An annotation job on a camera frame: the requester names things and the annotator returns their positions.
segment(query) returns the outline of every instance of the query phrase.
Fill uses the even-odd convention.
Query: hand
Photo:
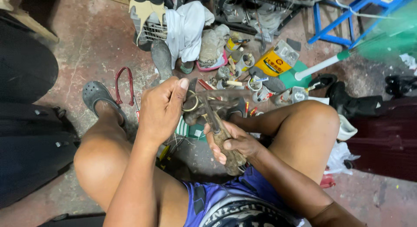
[[[247,134],[235,124],[226,121],[223,121],[223,124],[233,138],[224,141],[224,149],[239,150],[242,155],[250,158],[255,156],[259,149],[263,147],[253,136]],[[220,152],[220,148],[214,143],[213,132],[208,123],[204,125],[204,134],[206,134],[208,146],[212,150],[215,159],[225,165],[226,156]]]
[[[175,76],[144,91],[137,137],[159,146],[175,131],[190,81]]]

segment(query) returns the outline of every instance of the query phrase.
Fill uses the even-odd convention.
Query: concrete floor
[[[322,22],[326,26],[335,20],[339,12],[323,7]],[[355,20],[355,32],[358,33]],[[90,80],[101,81],[115,96],[114,75],[122,66],[133,72],[134,91],[137,99],[146,88],[158,81],[155,66],[149,52],[143,52],[132,42],[133,22],[128,14],[128,6],[110,0],[59,0],[51,28],[60,37],[56,45],[48,43],[55,54],[60,72],[54,87],[36,104],[60,106],[67,110],[67,117],[82,136],[96,121],[94,114],[86,108],[81,98],[82,86]],[[348,37],[347,24],[333,31]],[[308,9],[283,28],[276,38],[291,38],[302,43],[300,60],[307,66],[323,61],[341,51],[341,46],[317,41],[305,46],[314,33],[312,10]],[[251,41],[245,47],[255,58],[259,42]],[[347,84],[352,96],[383,95],[384,77],[390,74],[412,75],[404,66],[389,68],[385,64],[369,62],[360,57],[352,57],[321,71],[334,73]],[[201,74],[193,71],[183,77],[200,77],[208,80],[215,72]],[[124,103],[122,109],[129,119],[128,136],[134,139],[137,123],[135,111],[128,103],[129,89],[126,74],[119,80],[120,95]],[[324,96],[324,91],[312,92]],[[265,102],[259,105],[262,111],[274,108]],[[185,141],[177,156],[189,167],[191,173],[202,176],[224,174],[223,166],[212,161],[211,153],[203,142]],[[352,176],[336,174],[336,186],[326,189],[337,202],[352,212],[368,226],[414,226],[417,222],[417,184],[399,179],[354,171]],[[73,167],[38,191],[21,201],[0,210],[0,225],[3,227],[35,227],[46,220],[64,213],[70,215],[100,213],[101,208],[81,189]]]

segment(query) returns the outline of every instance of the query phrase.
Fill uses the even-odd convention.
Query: knee
[[[298,112],[308,115],[311,123],[317,123],[332,130],[339,130],[340,119],[336,110],[316,100],[299,102]]]
[[[82,142],[74,156],[74,168],[80,185],[100,183],[115,169],[128,163],[129,152],[115,140],[96,137]]]

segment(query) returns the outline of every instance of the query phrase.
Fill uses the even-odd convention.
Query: red strap
[[[122,104],[123,102],[120,100],[120,94],[119,94],[119,88],[117,86],[117,81],[119,80],[120,75],[122,74],[123,70],[128,70],[128,78],[129,78],[129,84],[130,84],[130,91],[131,91],[131,101],[129,102],[129,105],[133,106],[133,77],[132,77],[132,71],[128,67],[122,67],[116,74],[116,104]]]

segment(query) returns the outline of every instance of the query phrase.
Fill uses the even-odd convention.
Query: maroon curtain
[[[417,97],[383,102],[378,117],[353,118],[347,140],[355,169],[417,182]]]

